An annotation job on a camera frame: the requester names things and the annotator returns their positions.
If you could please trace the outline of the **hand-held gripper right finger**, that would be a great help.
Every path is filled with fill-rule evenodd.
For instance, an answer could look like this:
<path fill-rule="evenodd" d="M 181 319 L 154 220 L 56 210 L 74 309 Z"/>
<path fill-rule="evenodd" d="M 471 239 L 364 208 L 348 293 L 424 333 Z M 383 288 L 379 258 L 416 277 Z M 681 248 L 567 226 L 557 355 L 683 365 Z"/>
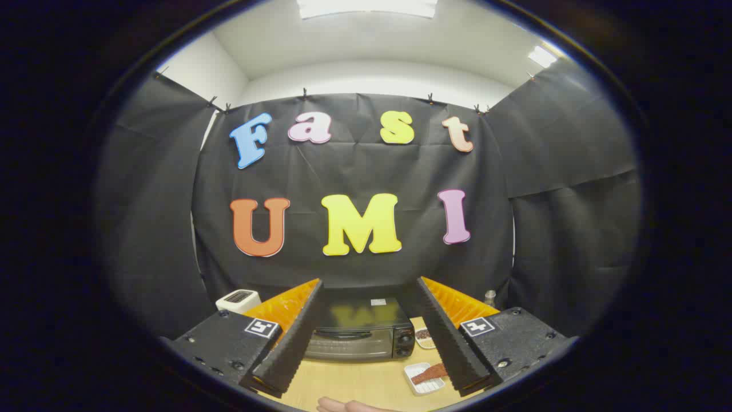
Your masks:
<path fill-rule="evenodd" d="M 426 277 L 418 278 L 416 288 L 424 324 L 462 396 L 518 380 L 578 341 L 523 307 L 497 310 Z"/>

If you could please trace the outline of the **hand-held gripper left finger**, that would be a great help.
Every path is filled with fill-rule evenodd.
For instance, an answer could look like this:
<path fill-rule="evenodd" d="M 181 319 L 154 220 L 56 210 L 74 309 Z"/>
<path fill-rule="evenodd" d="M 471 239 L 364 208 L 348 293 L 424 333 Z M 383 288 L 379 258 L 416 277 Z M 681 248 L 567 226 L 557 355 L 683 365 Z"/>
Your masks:
<path fill-rule="evenodd" d="M 231 389 L 282 397 L 323 310 L 316 278 L 246 313 L 222 308 L 176 339 L 162 342 L 188 365 Z"/>

